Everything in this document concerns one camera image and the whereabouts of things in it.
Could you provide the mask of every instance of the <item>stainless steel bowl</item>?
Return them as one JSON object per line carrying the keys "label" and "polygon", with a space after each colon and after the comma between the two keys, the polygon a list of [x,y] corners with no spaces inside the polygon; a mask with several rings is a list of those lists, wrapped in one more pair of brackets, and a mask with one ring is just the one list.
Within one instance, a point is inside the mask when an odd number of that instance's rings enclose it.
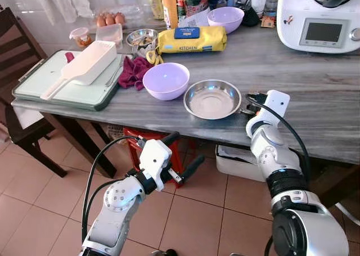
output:
{"label": "stainless steel bowl", "polygon": [[241,104],[241,94],[235,86],[223,80],[202,80],[186,91],[183,100],[189,113],[214,120],[237,111]]}
{"label": "stainless steel bowl", "polygon": [[[141,42],[141,40],[145,39],[146,37],[150,38],[151,41],[148,43],[140,43],[137,44],[137,42]],[[138,29],[134,32],[131,32],[126,37],[126,43],[130,46],[138,45],[141,48],[146,48],[149,44],[151,44],[154,40],[158,38],[158,32],[153,29]]]}

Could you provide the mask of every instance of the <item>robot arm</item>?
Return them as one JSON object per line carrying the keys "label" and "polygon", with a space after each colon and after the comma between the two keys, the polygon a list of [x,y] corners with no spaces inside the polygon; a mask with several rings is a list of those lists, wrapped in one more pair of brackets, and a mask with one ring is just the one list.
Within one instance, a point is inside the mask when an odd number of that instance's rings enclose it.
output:
{"label": "robot arm", "polygon": [[203,156],[198,156],[181,175],[171,169],[172,152],[167,145],[178,137],[176,132],[162,140],[138,141],[141,147],[144,145],[140,155],[141,171],[132,172],[105,191],[102,209],[83,241],[79,256],[119,256],[130,220],[146,195],[162,190],[164,183],[172,178],[183,183],[196,171],[204,161]]}
{"label": "robot arm", "polygon": [[[290,101],[289,95],[275,90],[254,99],[281,116]],[[278,121],[261,109],[246,126],[251,151],[272,197],[275,251],[279,256],[348,256],[343,229],[317,195],[308,190],[299,158],[281,138]]]}

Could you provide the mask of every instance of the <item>egg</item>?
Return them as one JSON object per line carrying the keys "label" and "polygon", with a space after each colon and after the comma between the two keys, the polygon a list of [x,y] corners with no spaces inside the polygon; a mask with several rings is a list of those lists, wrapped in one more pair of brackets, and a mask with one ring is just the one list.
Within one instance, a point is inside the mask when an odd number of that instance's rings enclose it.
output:
{"label": "egg", "polygon": [[106,26],[106,22],[104,20],[104,18],[102,16],[97,16],[96,18],[96,26],[97,27],[103,27],[103,26]]}
{"label": "egg", "polygon": [[117,24],[124,24],[125,23],[125,17],[124,17],[124,14],[118,12],[116,13],[115,15],[115,22]]}
{"label": "egg", "polygon": [[114,16],[112,14],[107,14],[105,22],[107,25],[111,25],[115,23]]}

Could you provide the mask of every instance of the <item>yellow bottle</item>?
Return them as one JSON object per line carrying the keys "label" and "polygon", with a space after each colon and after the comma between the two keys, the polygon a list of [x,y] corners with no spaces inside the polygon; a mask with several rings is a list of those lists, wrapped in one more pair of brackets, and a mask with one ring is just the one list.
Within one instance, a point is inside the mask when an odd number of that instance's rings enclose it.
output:
{"label": "yellow bottle", "polygon": [[178,27],[178,11],[176,0],[163,0],[164,20],[168,29]]}

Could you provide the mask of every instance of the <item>lavender bowl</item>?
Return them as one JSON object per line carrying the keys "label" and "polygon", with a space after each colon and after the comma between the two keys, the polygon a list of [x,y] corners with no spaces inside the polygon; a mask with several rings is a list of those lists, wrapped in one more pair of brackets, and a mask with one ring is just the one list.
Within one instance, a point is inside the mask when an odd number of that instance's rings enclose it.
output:
{"label": "lavender bowl", "polygon": [[210,26],[223,26],[229,34],[236,30],[242,22],[244,12],[237,7],[220,7],[211,10],[208,14]]}
{"label": "lavender bowl", "polygon": [[186,91],[189,70],[178,63],[163,63],[149,69],[143,79],[146,90],[158,100],[173,100]]}

